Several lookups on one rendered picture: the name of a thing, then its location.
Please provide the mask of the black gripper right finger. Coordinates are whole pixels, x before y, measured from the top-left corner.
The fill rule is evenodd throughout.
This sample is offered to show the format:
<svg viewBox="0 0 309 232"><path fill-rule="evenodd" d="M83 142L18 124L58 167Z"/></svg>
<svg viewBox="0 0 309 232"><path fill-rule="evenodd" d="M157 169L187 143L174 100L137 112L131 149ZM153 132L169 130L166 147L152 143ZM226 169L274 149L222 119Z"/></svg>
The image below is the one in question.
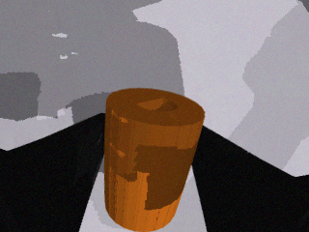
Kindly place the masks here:
<svg viewBox="0 0 309 232"><path fill-rule="evenodd" d="M297 232L309 174L293 177L202 125L192 160L208 232Z"/></svg>

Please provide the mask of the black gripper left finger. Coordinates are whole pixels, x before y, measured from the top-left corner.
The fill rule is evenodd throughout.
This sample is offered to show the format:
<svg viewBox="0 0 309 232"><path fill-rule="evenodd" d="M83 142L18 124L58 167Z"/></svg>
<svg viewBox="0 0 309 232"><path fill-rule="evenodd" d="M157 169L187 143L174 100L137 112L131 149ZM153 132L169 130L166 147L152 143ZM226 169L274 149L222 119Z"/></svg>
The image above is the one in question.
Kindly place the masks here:
<svg viewBox="0 0 309 232"><path fill-rule="evenodd" d="M78 232L104 157L105 113L0 148L0 217L11 232Z"/></svg>

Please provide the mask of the orange tapered knob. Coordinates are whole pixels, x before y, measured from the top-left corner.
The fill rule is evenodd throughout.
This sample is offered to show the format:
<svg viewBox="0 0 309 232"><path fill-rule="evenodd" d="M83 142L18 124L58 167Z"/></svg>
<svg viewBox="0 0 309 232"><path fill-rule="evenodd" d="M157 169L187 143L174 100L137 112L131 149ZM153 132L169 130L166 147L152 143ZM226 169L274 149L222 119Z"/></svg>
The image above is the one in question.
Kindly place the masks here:
<svg viewBox="0 0 309 232"><path fill-rule="evenodd" d="M156 89L121 89L105 107L104 198L128 231L154 232L181 202L205 112L189 98Z"/></svg>

